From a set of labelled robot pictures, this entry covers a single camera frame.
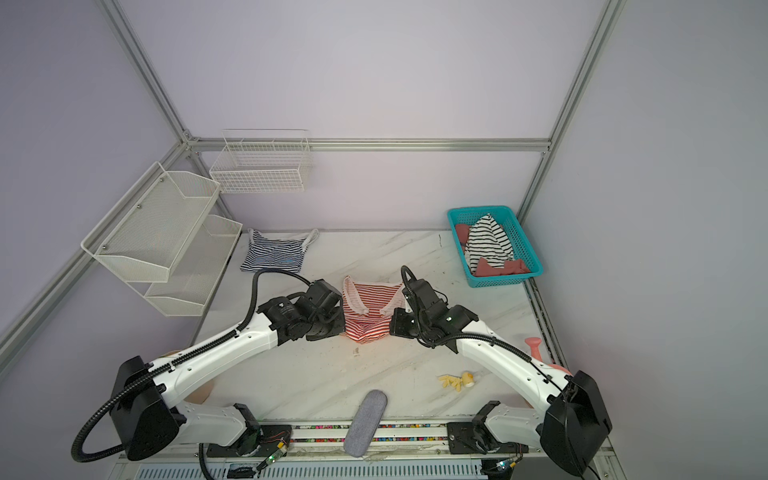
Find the red white striped tank top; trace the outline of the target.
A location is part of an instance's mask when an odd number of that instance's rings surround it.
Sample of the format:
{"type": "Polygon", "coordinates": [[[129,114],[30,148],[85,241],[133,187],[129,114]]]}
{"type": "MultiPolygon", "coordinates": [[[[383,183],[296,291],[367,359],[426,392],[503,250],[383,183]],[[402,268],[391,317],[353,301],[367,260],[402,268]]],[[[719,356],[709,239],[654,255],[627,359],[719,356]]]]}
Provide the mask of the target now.
{"type": "Polygon", "coordinates": [[[397,308],[405,308],[404,285],[356,282],[350,276],[342,283],[345,334],[357,343],[370,343],[389,335],[397,308]]]}

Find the blue white striped tank top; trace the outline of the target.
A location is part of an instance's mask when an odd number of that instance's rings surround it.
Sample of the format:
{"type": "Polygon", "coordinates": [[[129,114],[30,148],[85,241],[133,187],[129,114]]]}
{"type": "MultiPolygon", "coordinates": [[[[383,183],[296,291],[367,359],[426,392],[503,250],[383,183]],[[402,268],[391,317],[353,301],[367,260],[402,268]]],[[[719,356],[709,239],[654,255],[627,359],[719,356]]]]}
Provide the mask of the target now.
{"type": "Polygon", "coordinates": [[[302,238],[270,239],[254,229],[249,229],[248,251],[240,270],[255,273],[264,269],[280,269],[298,274],[307,250],[318,239],[319,234],[317,229],[313,229],[302,238]]]}

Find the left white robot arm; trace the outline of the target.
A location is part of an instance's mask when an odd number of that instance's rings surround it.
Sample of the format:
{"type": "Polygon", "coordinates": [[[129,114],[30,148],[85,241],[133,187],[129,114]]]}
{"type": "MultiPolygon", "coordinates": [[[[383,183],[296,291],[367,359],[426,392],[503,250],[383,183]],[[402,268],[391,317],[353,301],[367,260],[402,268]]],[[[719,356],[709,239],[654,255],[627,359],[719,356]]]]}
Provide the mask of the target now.
{"type": "Polygon", "coordinates": [[[254,452],[263,434],[246,405],[197,405],[189,396],[258,354],[288,341],[333,337],[343,328],[339,294],[291,294],[250,308],[240,324],[152,365],[139,357],[124,362],[109,409],[120,451],[131,461],[176,444],[219,445],[239,456],[254,452]]]}

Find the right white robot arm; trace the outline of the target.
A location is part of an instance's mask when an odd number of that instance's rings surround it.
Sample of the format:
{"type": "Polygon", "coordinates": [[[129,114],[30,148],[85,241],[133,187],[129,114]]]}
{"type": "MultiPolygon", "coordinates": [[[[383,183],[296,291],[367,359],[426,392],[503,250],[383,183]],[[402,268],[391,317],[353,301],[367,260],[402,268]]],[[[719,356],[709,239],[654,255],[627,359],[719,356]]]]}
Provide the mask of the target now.
{"type": "Polygon", "coordinates": [[[454,306],[430,319],[424,312],[394,310],[390,334],[427,348],[446,347],[486,368],[530,406],[492,400],[472,419],[469,445],[481,454],[506,445],[542,450],[566,473],[583,477],[612,430],[592,377],[555,368],[503,340],[473,312],[454,306]]]}

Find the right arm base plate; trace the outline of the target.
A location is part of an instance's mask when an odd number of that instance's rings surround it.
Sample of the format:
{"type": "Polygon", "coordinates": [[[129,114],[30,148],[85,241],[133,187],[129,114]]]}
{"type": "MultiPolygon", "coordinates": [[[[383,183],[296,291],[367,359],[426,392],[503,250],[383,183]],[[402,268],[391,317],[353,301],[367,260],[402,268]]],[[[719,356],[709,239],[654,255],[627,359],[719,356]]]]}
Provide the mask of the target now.
{"type": "Polygon", "coordinates": [[[484,405],[471,421],[448,422],[447,436],[449,451],[457,454],[526,454],[529,447],[515,442],[500,442],[485,426],[488,415],[500,405],[497,400],[484,405]]]}

